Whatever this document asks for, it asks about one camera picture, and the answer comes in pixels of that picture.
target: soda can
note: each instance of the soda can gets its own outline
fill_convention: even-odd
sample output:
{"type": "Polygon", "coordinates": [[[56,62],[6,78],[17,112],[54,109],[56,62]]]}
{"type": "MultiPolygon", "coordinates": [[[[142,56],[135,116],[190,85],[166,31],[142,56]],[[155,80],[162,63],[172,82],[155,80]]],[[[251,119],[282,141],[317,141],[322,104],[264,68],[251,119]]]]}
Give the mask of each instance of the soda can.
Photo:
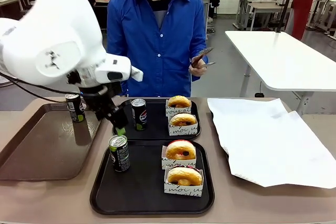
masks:
{"type": "Polygon", "coordinates": [[[109,140],[109,147],[114,170],[120,173],[130,168],[127,137],[113,136],[109,140]]]}
{"type": "Polygon", "coordinates": [[[72,121],[75,123],[84,121],[84,107],[80,96],[78,94],[66,94],[65,99],[72,121]]]}
{"type": "Polygon", "coordinates": [[[137,131],[143,131],[147,128],[146,101],[143,99],[135,99],[131,104],[135,129],[137,131]]]}

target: tray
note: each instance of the tray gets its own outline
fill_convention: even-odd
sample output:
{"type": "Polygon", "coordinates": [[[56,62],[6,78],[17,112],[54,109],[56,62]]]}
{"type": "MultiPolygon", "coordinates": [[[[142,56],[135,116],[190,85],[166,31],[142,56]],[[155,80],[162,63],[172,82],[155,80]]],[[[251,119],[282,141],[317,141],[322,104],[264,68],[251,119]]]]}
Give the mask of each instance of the tray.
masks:
{"type": "Polygon", "coordinates": [[[66,104],[45,104],[0,153],[0,180],[65,180],[76,177],[100,122],[91,111],[72,123],[66,104]]]}
{"type": "Polygon", "coordinates": [[[128,104],[124,107],[129,124],[125,127],[125,136],[129,140],[177,140],[186,139],[192,140],[201,133],[201,122],[198,117],[197,105],[192,101],[191,113],[196,116],[198,121],[197,134],[183,135],[183,136],[169,136],[168,132],[168,119],[165,116],[166,100],[165,99],[149,99],[146,100],[147,109],[147,129],[144,131],[135,130],[134,119],[132,117],[132,105],[128,104]]]}
{"type": "Polygon", "coordinates": [[[161,152],[164,141],[129,141],[131,167],[117,173],[109,149],[101,162],[90,203],[102,215],[201,214],[212,206],[215,193],[204,148],[196,147],[196,167],[204,171],[201,197],[164,193],[161,152]]]}

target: donut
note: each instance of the donut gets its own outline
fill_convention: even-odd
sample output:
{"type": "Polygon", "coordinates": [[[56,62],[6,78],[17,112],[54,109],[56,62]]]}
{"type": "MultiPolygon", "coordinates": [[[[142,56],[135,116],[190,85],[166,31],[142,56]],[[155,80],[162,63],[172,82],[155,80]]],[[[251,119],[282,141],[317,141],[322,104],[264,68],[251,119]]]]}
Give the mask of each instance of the donut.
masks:
{"type": "Polygon", "coordinates": [[[188,165],[174,166],[168,172],[167,180],[169,183],[179,186],[200,186],[203,181],[199,170],[188,165]]]}
{"type": "Polygon", "coordinates": [[[174,160],[195,159],[196,150],[191,142],[187,140],[176,140],[167,146],[166,157],[174,160]]]}
{"type": "Polygon", "coordinates": [[[180,113],[177,115],[174,115],[170,119],[170,124],[172,126],[188,126],[196,124],[196,118],[193,115],[187,114],[187,113],[180,113]]]}
{"type": "Polygon", "coordinates": [[[186,97],[183,97],[181,95],[177,95],[175,97],[171,97],[168,100],[168,106],[173,107],[173,108],[191,107],[191,101],[186,97]]]}

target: black t-shirt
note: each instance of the black t-shirt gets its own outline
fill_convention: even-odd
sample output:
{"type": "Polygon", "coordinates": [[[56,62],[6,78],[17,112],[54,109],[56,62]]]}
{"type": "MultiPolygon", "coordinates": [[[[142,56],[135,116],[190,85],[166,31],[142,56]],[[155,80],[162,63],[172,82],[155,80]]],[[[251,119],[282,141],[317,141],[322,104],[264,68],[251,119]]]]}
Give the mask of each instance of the black t-shirt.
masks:
{"type": "Polygon", "coordinates": [[[157,1],[148,0],[148,3],[151,6],[153,12],[168,10],[170,2],[171,0],[157,0],[157,1]]]}

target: brown tray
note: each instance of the brown tray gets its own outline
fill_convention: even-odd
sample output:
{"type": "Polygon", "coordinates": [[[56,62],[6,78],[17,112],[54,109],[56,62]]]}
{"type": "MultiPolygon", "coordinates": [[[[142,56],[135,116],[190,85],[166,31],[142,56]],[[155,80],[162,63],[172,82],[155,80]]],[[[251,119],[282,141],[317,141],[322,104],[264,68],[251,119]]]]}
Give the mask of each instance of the brown tray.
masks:
{"type": "Polygon", "coordinates": [[[92,111],[72,123],[66,104],[45,104],[0,152],[0,180],[67,180],[76,177],[100,122],[92,111]]]}

